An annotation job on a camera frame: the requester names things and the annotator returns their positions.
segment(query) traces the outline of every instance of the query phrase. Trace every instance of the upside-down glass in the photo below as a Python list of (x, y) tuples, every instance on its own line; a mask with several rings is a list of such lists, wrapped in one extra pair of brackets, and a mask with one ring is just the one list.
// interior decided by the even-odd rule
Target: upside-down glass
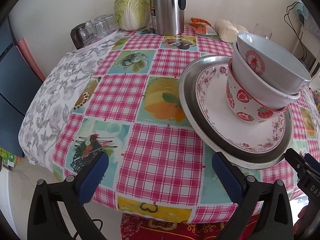
[(104, 19), (106, 20), (106, 22), (108, 23), (109, 25), (109, 28), (111, 30), (111, 33), (116, 31), (118, 29), (118, 25), (117, 25), (117, 22), (116, 22), (116, 19), (115, 19), (115, 16), (114, 14), (108, 14), (104, 17)]
[(91, 21), (85, 22), (85, 25), (87, 26), (87, 30), (89, 35), (93, 35), (94, 37), (97, 35), (95, 32), (95, 28), (93, 27), (93, 24)]
[(256, 27), (254, 28), (253, 34), (264, 37), (268, 40), (271, 39), (272, 36), (272, 32), (267, 29), (266, 27), (264, 27), (263, 25), (260, 24), (256, 24)]
[(96, 33), (96, 40), (101, 40), (110, 34), (110, 28), (105, 19), (95, 21), (93, 23), (93, 28), (95, 29)]
[(76, 49), (81, 49), (95, 41), (94, 31), (90, 23), (79, 24), (71, 30), (70, 36)]
[(99, 20), (103, 19), (105, 16), (106, 16), (105, 14), (100, 15), (100, 16), (96, 17), (96, 18), (94, 19), (94, 21), (95, 21), (95, 22), (98, 22)]

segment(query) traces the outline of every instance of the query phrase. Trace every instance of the metal tray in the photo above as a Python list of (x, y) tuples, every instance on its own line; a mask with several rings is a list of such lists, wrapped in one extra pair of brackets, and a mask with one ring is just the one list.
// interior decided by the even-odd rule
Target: metal tray
[(223, 140), (207, 123), (198, 106), (196, 100), (198, 76), (207, 67), (227, 64), (230, 59), (231, 57), (227, 56), (209, 55), (194, 60), (185, 68), (179, 81), (179, 97), (183, 111), (199, 137), (214, 151), (221, 151), (230, 162), (252, 170), (270, 168), (283, 160), (284, 153), (293, 139), (293, 121), (289, 108), (285, 112), (285, 132), (280, 144), (270, 152), (253, 154), (239, 150)]

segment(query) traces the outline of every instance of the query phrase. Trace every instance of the blue cabinet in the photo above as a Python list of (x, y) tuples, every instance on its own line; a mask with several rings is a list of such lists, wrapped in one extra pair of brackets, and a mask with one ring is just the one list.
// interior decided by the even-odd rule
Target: blue cabinet
[(0, 147), (22, 156), (18, 134), (24, 116), (16, 111), (3, 97), (0, 96)]
[(13, 44), (6, 19), (0, 26), (0, 147), (19, 157), (22, 157), (19, 130), (41, 85)]
[(6, 19), (0, 27), (0, 55), (12, 42), (13, 40), (10, 34), (8, 19)]
[(41, 84), (13, 46), (0, 61), (0, 93), (25, 115)]

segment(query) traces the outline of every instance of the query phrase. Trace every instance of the floral plate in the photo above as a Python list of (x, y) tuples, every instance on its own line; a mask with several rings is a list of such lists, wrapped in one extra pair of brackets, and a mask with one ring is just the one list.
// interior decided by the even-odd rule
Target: floral plate
[(202, 114), (221, 138), (234, 147), (249, 153), (273, 150), (284, 136), (284, 113), (257, 125), (241, 121), (228, 106), (227, 71), (228, 64), (216, 64), (199, 75), (196, 98)]

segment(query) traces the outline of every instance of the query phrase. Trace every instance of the stacked dishes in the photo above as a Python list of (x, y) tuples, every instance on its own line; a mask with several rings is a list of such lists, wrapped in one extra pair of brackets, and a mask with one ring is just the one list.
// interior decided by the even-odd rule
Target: stacked dishes
[(290, 147), (288, 105), (311, 78), (277, 44), (249, 33), (237, 38), (233, 57), (205, 56), (185, 68), (180, 102), (196, 133), (214, 151), (244, 168), (269, 168)]
[[(245, 122), (263, 123), (284, 113), (311, 81), (298, 59), (268, 39), (238, 33), (234, 51), (229, 62), (227, 98), (232, 111)], [(228, 89), (238, 93), (236, 88), (242, 91), (241, 98), (237, 95), (234, 99), (228, 93)]]

